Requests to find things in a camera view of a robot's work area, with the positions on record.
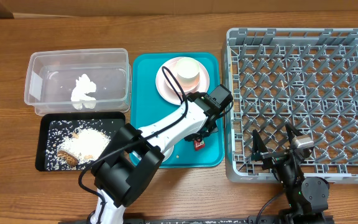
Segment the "white napkin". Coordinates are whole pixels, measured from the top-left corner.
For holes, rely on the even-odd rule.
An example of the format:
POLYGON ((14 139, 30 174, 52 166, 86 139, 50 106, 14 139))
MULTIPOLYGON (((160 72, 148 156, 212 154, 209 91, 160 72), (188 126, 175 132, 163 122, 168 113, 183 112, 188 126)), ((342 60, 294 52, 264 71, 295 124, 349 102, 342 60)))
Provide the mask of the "white napkin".
POLYGON ((96 84, 90 80, 87 74, 82 74, 76 80, 76 86, 71 93, 72 106, 76 110, 82 110, 83 107, 94 109, 96 106, 96 98, 88 96, 88 93, 96 92, 96 84))

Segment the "cream plastic cup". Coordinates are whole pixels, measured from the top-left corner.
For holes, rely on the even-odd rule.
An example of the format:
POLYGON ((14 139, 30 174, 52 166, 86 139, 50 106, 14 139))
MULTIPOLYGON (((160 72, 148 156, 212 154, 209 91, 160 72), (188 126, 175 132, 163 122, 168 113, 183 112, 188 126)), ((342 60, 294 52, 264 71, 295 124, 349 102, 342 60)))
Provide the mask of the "cream plastic cup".
POLYGON ((200 79, 199 62, 190 57, 183 57, 175 65, 175 71, 181 86, 190 87, 197 85, 200 79))

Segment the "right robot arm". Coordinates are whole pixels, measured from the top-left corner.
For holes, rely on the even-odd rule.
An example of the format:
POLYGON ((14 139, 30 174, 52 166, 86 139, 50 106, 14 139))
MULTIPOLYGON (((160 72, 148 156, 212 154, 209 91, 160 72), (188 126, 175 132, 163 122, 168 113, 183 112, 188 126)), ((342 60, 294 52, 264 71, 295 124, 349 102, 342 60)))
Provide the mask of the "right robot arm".
POLYGON ((252 132, 251 159, 261 161, 263 170, 272 170, 283 187, 281 193, 260 209, 255 221, 259 223, 265 208, 284 194, 290 207, 279 211, 275 223, 334 223, 333 217, 324 215, 328 209, 328 181, 320 177, 305 177, 300 167, 313 152, 312 138, 291 124, 287 123, 285 129, 290 146, 278 152, 269 152, 258 131, 252 132))

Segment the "white small bowl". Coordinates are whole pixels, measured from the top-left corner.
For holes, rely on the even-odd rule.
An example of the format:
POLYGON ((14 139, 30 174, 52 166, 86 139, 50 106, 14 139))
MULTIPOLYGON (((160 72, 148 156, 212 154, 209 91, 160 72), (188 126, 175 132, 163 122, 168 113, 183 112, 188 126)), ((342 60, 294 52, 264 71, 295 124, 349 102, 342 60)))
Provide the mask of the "white small bowl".
MULTIPOLYGON (((172 146, 171 148, 165 149, 163 151, 163 155, 165 156, 164 159, 163 159, 164 162, 172 155, 173 150, 174 150, 174 147, 172 146)), ((138 155, 138 153, 133 152, 132 155, 134 157, 136 157, 138 160, 141 160, 141 157, 138 155)))

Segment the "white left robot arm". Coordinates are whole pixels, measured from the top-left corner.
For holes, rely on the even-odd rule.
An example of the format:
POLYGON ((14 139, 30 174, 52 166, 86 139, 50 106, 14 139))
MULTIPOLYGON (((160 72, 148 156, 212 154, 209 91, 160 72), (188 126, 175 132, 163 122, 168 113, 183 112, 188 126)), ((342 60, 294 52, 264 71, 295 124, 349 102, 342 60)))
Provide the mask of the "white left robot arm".
POLYGON ((125 124, 90 170, 98 204, 88 223, 122 223, 125 209, 148 187, 164 159, 181 140, 201 141, 217 131, 216 121, 233 101, 223 85, 210 94, 189 93, 182 105, 154 124, 125 124))

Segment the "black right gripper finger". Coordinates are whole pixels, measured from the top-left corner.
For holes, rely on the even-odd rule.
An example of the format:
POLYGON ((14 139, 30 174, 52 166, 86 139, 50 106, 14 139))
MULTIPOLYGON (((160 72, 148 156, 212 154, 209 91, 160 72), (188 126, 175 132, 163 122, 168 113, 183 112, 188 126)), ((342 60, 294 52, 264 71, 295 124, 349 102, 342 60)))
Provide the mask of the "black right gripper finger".
POLYGON ((295 138, 298 136, 302 136, 303 134, 290 123, 285 124, 285 129, 287 132, 288 141, 290 142, 290 147, 297 148, 298 145, 295 143, 295 141, 296 141, 295 138))
POLYGON ((262 161, 264 160, 264 155, 268 153, 268 149, 266 148, 266 145, 264 144, 262 138, 260 137, 260 134, 256 129, 252 132, 252 155, 251 160, 252 161, 262 161))

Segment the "red snack wrapper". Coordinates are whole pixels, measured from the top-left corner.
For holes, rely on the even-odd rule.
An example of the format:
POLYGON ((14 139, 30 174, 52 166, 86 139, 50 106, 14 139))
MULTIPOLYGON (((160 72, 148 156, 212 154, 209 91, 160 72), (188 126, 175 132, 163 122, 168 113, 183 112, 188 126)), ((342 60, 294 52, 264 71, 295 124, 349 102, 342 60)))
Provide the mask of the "red snack wrapper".
POLYGON ((194 140, 193 141, 193 144, 194 144, 194 149, 195 151, 199 151, 200 149, 204 148, 205 147, 205 143, 203 140, 194 140))

